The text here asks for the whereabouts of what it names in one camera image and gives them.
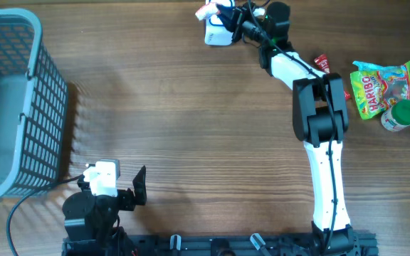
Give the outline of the red snack packet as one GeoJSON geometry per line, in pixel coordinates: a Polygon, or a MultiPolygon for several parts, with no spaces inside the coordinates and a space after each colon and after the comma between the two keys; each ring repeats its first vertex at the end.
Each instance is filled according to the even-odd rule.
{"type": "Polygon", "coordinates": [[[203,20],[210,18],[213,15],[220,14],[218,5],[219,4],[216,2],[209,2],[203,5],[200,9],[196,11],[195,17],[197,17],[199,21],[203,21],[203,20]]]}

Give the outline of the small red candy bar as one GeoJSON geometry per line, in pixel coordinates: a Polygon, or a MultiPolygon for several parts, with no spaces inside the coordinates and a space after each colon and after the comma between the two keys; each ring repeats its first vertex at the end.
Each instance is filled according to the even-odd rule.
{"type": "Polygon", "coordinates": [[[330,64],[325,54],[319,55],[314,59],[316,66],[324,73],[330,74],[330,64]]]}

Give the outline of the green Haribo candy bag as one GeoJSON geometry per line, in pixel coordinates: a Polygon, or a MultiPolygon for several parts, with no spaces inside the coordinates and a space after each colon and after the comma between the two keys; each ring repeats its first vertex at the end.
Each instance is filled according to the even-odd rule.
{"type": "Polygon", "coordinates": [[[350,74],[362,119],[371,119],[402,100],[410,100],[410,61],[403,65],[381,67],[380,70],[356,70],[350,74]]]}

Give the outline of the green lid plastic jar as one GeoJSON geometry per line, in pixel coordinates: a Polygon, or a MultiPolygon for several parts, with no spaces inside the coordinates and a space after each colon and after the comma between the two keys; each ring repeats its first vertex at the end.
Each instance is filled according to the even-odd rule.
{"type": "Polygon", "coordinates": [[[381,116],[382,126],[390,132],[399,132],[410,126],[410,100],[391,106],[381,116]]]}

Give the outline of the light blue tissue pack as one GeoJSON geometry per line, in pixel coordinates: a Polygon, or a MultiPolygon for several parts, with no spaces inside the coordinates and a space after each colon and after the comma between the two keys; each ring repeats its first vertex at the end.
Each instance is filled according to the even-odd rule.
{"type": "Polygon", "coordinates": [[[357,60],[355,60],[352,64],[357,67],[358,71],[375,71],[380,70],[382,68],[380,65],[377,64],[366,63],[357,60]]]}

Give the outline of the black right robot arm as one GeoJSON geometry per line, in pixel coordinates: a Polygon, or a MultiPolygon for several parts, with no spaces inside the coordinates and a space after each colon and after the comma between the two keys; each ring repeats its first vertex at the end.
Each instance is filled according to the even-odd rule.
{"type": "Polygon", "coordinates": [[[308,243],[311,255],[343,255],[357,248],[344,200],[341,155],[349,126],[345,91],[337,73],[316,70],[288,40],[290,7],[274,1],[263,10],[251,1],[216,5],[216,15],[234,43],[247,36],[259,44],[262,69],[293,91],[293,130],[307,152],[312,174],[314,212],[308,243]]]}

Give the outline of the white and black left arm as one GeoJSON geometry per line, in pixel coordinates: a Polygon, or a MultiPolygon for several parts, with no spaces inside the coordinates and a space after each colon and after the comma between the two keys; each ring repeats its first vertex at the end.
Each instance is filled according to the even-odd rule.
{"type": "Polygon", "coordinates": [[[143,166],[132,180],[133,189],[117,190],[117,195],[94,196],[83,178],[78,180],[80,192],[63,204],[65,230],[63,255],[139,255],[137,246],[120,226],[120,211],[133,211],[147,202],[146,168],[143,166]]]}

